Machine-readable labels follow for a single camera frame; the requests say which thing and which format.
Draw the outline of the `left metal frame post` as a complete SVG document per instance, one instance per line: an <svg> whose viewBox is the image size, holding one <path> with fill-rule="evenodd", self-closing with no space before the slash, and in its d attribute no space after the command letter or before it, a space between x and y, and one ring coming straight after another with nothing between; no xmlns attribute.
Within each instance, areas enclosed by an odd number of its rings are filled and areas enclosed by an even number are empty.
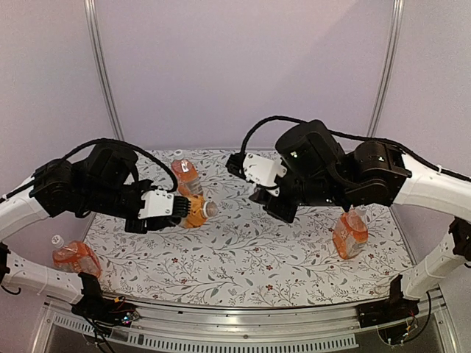
<svg viewBox="0 0 471 353"><path fill-rule="evenodd" d="M124 140L124 131L119 120L110 78L107 72L105 53L99 31L99 19L94 0L84 0L85 18L88 25L88 32L91 41L92 54L96 65L96 72L99 78L100 88L105 103L105 108L110 121L113 135L118 140Z"/></svg>

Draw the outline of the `right metal frame post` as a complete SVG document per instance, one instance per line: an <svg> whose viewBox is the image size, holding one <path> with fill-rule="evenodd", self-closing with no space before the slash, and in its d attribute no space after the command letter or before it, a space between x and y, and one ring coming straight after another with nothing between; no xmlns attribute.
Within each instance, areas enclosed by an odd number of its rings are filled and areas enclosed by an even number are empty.
<svg viewBox="0 0 471 353"><path fill-rule="evenodd" d="M404 0L394 0L392 7L391 23L389 28L389 36L386 46L386 55L383 61L383 68L380 76L380 83L375 97L372 114L367 130L368 137L376 136L380 118L383 112L386 96L391 82L392 72L394 68L394 60L397 53L397 47L400 40L400 31L402 27Z"/></svg>

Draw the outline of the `metal frame post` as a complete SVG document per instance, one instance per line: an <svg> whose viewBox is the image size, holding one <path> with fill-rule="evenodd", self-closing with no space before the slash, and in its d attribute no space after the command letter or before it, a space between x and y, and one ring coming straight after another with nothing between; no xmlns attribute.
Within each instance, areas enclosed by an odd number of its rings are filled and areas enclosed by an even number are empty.
<svg viewBox="0 0 471 353"><path fill-rule="evenodd" d="M368 137L376 136L380 118L383 112L386 96L391 82L392 72L394 68L394 60L397 53L397 47L400 40L400 31L402 27L404 0L394 0L392 7L391 23L389 28L389 36L386 46L386 55L383 61L383 68L380 76L380 83L375 97L372 114L367 130Z"/></svg>
<svg viewBox="0 0 471 353"><path fill-rule="evenodd" d="M119 120L110 78L107 72L105 53L99 31L99 19L94 0L84 0L85 18L88 25L88 32L91 41L92 54L96 65L96 72L99 78L100 88L105 103L105 108L110 121L113 135L118 140L124 140L124 131Z"/></svg>

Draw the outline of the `aluminium front rail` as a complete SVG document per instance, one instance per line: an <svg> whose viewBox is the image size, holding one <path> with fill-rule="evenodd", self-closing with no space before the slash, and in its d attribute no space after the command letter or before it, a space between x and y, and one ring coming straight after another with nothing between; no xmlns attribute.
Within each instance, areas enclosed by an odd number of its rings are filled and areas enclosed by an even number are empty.
<svg viewBox="0 0 471 353"><path fill-rule="evenodd" d="M68 305L47 299L34 352L460 352L440 290L419 304L408 339L386 332L402 321L361 327L355 303L293 308L229 308L137 301L139 319L97 335Z"/></svg>

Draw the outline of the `yellow dark-label bottle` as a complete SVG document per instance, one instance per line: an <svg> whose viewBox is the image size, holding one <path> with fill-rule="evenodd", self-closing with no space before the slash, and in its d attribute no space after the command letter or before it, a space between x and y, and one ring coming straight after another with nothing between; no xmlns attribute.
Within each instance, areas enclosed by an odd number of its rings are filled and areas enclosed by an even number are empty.
<svg viewBox="0 0 471 353"><path fill-rule="evenodd" d="M215 217L219 210L215 202L207 201L204 196L195 195L188 198L191 202L190 210L180 222L185 229L199 228L209 218Z"/></svg>

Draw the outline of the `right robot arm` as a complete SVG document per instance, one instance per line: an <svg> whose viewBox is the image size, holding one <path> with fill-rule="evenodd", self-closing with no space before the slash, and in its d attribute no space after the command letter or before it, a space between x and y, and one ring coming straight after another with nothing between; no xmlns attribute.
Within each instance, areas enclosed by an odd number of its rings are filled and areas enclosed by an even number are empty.
<svg viewBox="0 0 471 353"><path fill-rule="evenodd" d="M257 188L252 200L287 223L303 205L349 210L399 204L451 215L439 245L397 275L386 286L385 299L356 308L361 327L416 315L421 297L470 261L470 178L433 165L392 140L359 137L357 147L345 152L339 137L319 120L295 119L275 144L279 161L242 151L242 176Z"/></svg>

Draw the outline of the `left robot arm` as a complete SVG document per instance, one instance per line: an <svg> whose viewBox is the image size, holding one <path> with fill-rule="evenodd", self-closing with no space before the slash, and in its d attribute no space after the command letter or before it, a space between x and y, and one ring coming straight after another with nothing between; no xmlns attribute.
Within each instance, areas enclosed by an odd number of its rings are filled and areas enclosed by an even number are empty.
<svg viewBox="0 0 471 353"><path fill-rule="evenodd" d="M144 156L165 172L169 168L142 148L120 140L99 138L79 145L64 157L39 167L15 190L1 197L1 239L62 213L77 218L100 213L125 221L126 232L145 234L174 226L191 203L140 179L137 161ZM18 256L1 245L1 285L37 290L82 309L94 319L110 311L98 279L66 273Z"/></svg>

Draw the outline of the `floral tablecloth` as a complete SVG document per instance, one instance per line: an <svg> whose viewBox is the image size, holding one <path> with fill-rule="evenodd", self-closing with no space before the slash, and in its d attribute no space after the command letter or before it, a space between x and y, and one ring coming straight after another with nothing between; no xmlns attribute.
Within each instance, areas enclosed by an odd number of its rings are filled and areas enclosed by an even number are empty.
<svg viewBox="0 0 471 353"><path fill-rule="evenodd" d="M249 200L249 184L230 175L224 150L186 150L205 198L218 212L196 229L126 233L119 218L97 215L85 242L102 265L110 293L188 304L307 306L379 297L381 285L410 268L411 258L389 209L370 205L369 239L351 260L338 255L337 207L302 207L292 224Z"/></svg>

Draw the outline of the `orange bottle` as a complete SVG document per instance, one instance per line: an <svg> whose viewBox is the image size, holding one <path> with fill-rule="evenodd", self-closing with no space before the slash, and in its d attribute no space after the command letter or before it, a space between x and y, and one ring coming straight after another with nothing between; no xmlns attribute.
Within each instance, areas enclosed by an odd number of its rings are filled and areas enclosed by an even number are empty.
<svg viewBox="0 0 471 353"><path fill-rule="evenodd" d="M365 207L351 208L339 217L332 239L341 259L352 259L364 250L369 238L365 220Z"/></svg>
<svg viewBox="0 0 471 353"><path fill-rule="evenodd" d="M85 243L73 240L66 243L60 235L51 239L52 261L56 269L70 273L86 273L100 278L102 267L94 251Z"/></svg>
<svg viewBox="0 0 471 353"><path fill-rule="evenodd" d="M203 196L204 192L199 174L194 164L184 155L182 150L173 153L171 170L177 178L179 193L183 196Z"/></svg>

